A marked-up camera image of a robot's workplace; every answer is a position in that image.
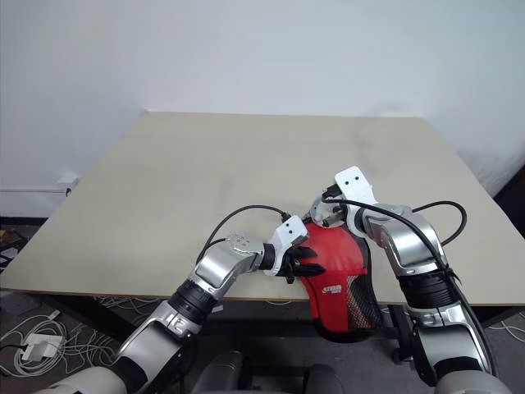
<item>electrical outlet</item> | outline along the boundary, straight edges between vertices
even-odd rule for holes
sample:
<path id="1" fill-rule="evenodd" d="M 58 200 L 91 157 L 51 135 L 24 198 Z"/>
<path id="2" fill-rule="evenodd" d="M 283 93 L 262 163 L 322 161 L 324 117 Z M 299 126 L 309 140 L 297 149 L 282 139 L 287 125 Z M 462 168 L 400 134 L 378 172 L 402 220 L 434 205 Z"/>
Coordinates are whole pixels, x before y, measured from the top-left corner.
<path id="1" fill-rule="evenodd" d="M 67 192 L 67 191 L 73 191 L 73 189 L 75 189 L 75 186 L 77 186 L 79 182 L 80 182 L 80 178 L 76 174 L 67 174 L 61 177 L 57 181 L 57 185 L 62 190 Z"/>

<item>floor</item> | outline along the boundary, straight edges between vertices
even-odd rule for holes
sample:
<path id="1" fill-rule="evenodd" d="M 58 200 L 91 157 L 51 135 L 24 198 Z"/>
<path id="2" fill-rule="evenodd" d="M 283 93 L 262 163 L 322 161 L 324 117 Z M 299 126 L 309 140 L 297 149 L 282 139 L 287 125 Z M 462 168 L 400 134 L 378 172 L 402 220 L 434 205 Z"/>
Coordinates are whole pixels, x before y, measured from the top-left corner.
<path id="1" fill-rule="evenodd" d="M 24 235 L 31 236 L 32 228 L 18 228 Z M 143 312 L 147 313 L 154 305 L 146 305 Z M 132 309 L 114 308 L 116 313 L 130 321 L 136 321 L 139 315 Z M 49 315 L 53 308 L 40 305 L 21 315 L 10 314 L 5 308 L 0 309 L 0 333 L 3 334 L 18 323 L 35 314 Z M 271 305 L 258 303 L 258 306 L 247 306 L 242 303 L 225 303 L 224 310 L 217 313 L 218 318 L 286 318 L 308 319 L 306 303 L 288 305 Z M 68 329 L 78 324 L 73 318 L 59 315 L 57 320 L 64 323 Z M 519 314 L 506 320 L 508 325 L 525 329 L 525 318 Z M 493 345 L 495 357 L 499 364 L 500 378 L 509 386 L 514 394 L 525 394 L 525 343 L 512 338 L 505 330 L 486 330 Z M 6 343 L 16 342 L 13 337 Z M 381 338 L 371 338 L 357 344 L 341 345 L 326 341 L 320 337 L 233 337 L 233 336 L 201 336 L 194 367 L 185 378 L 186 391 L 194 385 L 200 371 L 216 355 L 228 350 L 240 350 L 248 356 L 255 365 L 307 367 L 312 364 L 329 364 L 341 376 L 346 391 L 351 394 L 367 393 L 431 393 L 433 389 L 422 383 L 416 372 L 408 364 L 397 365 L 390 359 L 390 353 L 395 348 L 394 341 Z M 12 368 L 14 349 L 6 348 L 0 353 L 0 364 Z M 80 361 L 71 357 L 73 368 Z M 0 393 L 18 394 L 35 392 L 66 376 L 64 362 L 61 362 L 50 372 L 34 378 L 0 377 Z M 301 392 L 301 378 L 272 378 L 256 376 L 253 386 L 263 390 L 281 390 L 292 394 Z M 178 393 L 178 386 L 167 392 Z"/>

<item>power adapter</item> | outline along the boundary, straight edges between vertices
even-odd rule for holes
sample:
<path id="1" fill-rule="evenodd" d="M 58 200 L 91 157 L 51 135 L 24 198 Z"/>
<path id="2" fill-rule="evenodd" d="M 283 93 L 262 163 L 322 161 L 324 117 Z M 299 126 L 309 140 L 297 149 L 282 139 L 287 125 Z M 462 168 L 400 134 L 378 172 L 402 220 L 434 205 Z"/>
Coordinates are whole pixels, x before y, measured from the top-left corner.
<path id="1" fill-rule="evenodd" d="M 61 348 L 64 337 L 59 335 L 30 334 L 25 340 L 27 347 L 23 360 L 40 361 L 43 357 L 53 357 Z"/>

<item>beige table surface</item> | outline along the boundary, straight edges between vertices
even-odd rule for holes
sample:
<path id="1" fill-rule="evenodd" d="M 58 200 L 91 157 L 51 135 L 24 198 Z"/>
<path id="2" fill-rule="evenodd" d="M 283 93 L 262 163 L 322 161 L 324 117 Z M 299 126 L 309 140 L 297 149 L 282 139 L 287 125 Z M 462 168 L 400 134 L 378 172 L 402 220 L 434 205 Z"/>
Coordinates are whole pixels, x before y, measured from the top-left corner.
<path id="1" fill-rule="evenodd" d="M 1 276 L 3 288 L 90 295 L 169 296 L 205 239 L 232 210 L 270 204 L 302 216 L 334 175 L 358 165 L 378 201 L 453 199 L 468 211 L 445 247 L 476 305 L 525 304 L 525 242 L 439 133 L 418 118 L 145 113 L 84 177 Z M 452 208 L 425 212 L 441 239 Z M 267 239 L 269 211 L 242 213 L 219 235 Z M 404 300 L 372 247 L 377 299 Z M 243 275 L 227 297 L 307 298 L 300 281 Z"/>

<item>table leg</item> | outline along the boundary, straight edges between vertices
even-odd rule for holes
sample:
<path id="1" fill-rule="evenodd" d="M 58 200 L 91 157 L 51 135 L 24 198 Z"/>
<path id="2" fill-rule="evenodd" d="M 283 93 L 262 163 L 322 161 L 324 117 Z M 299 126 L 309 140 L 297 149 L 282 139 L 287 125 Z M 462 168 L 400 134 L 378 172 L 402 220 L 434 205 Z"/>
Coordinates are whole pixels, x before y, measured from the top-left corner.
<path id="1" fill-rule="evenodd" d="M 398 332 L 399 348 L 392 354 L 394 362 L 405 362 L 412 359 L 412 324 L 404 314 L 403 305 L 388 305 L 390 318 Z"/>

